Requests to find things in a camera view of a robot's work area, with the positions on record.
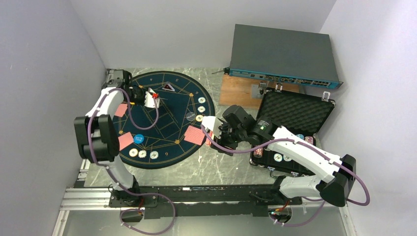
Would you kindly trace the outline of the card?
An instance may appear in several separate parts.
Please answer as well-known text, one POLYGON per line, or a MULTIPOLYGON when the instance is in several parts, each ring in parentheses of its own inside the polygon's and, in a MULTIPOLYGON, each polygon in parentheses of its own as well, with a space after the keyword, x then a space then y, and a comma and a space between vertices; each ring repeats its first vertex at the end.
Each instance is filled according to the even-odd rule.
POLYGON ((133 143, 133 136, 130 132, 127 132, 125 134, 120 135, 118 137, 118 141, 119 141, 119 150, 121 151, 133 143))
POLYGON ((123 117, 125 115, 127 109, 128 109, 127 104, 125 104, 125 103, 120 104, 116 109, 115 116, 120 117, 120 118, 123 117))
POLYGON ((200 128, 191 125, 188 126, 184 134, 185 141, 201 146, 203 144, 204 139, 205 135, 203 134, 200 128))

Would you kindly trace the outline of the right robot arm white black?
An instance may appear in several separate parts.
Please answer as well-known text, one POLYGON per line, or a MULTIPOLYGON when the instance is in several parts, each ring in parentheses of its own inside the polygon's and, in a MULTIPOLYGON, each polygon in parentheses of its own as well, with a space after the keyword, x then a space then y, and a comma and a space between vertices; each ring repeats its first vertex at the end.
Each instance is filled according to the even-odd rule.
POLYGON ((307 177, 279 177, 271 190, 271 198, 277 204, 294 197, 320 197, 333 206, 343 207, 349 202, 354 182, 359 179, 353 157, 328 153, 269 117, 254 119, 241 106, 229 107, 223 119, 203 117, 201 130, 218 152, 234 155, 239 153, 240 142, 248 142, 253 146, 248 152, 267 148, 313 172, 307 177))

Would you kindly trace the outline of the white chip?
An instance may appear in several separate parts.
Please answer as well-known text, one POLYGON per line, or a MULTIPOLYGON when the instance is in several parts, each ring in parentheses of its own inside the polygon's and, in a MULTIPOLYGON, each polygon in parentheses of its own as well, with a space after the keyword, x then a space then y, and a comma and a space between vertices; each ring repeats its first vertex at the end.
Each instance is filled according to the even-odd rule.
POLYGON ((140 150, 138 152, 138 157, 139 158, 145 158, 147 156, 147 151, 146 150, 140 150))

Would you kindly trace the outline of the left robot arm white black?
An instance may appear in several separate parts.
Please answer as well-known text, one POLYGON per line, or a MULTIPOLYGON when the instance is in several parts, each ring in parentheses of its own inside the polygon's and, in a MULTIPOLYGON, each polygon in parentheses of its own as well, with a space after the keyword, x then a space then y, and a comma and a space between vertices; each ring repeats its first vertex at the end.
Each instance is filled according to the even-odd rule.
POLYGON ((112 180, 113 189, 122 192, 130 207, 141 200, 138 182, 119 156, 119 137, 113 117, 124 100, 129 99, 132 74, 126 70, 108 70, 100 97, 84 116, 76 117, 74 129, 79 155, 103 168, 112 180))

